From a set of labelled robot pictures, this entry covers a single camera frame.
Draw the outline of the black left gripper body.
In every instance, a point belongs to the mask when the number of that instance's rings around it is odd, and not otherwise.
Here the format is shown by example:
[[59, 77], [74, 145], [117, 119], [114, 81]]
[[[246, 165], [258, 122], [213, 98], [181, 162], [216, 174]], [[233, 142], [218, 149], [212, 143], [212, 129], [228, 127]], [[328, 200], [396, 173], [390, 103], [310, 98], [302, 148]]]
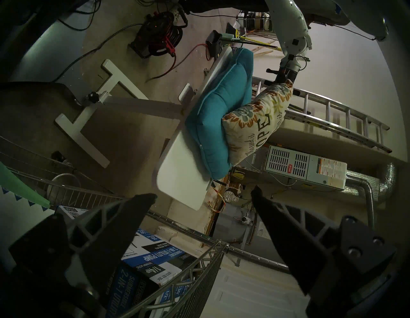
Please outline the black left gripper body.
[[288, 81], [294, 84], [297, 75], [298, 72], [294, 70], [285, 67], [280, 67], [278, 71], [278, 84], [287, 83]]

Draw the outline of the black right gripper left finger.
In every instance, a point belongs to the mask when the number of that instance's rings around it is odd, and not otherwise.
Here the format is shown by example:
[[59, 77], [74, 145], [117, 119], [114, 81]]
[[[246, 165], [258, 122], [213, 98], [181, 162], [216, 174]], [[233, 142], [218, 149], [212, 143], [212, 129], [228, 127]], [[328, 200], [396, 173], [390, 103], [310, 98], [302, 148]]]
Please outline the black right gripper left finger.
[[66, 223], [54, 213], [9, 248], [11, 274], [26, 284], [101, 294], [151, 206], [154, 193], [104, 204]]

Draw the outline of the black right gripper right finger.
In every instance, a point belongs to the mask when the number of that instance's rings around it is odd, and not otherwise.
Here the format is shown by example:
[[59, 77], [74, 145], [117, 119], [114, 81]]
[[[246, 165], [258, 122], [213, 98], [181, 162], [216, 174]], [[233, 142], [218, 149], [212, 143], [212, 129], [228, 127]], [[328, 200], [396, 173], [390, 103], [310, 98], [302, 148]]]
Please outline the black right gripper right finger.
[[309, 211], [267, 199], [258, 186], [250, 194], [277, 253], [305, 294], [356, 292], [381, 275], [396, 254], [393, 244], [354, 216], [329, 226]]

